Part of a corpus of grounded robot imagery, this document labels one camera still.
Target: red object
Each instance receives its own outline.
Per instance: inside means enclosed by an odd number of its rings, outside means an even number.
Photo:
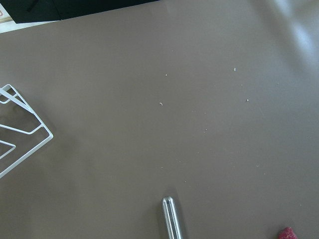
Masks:
[[[285,228],[279,233],[278,239],[298,239],[298,237],[292,228]]]

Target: shiny metal tube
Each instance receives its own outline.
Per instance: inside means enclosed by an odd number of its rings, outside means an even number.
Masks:
[[[162,200],[163,211],[169,239],[182,239],[174,199],[164,197]]]

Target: brown table surface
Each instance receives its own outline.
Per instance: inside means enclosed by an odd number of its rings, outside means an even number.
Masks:
[[[318,11],[162,0],[1,34],[1,86],[54,134],[0,180],[1,238],[165,239],[165,195],[187,239],[317,238]]]

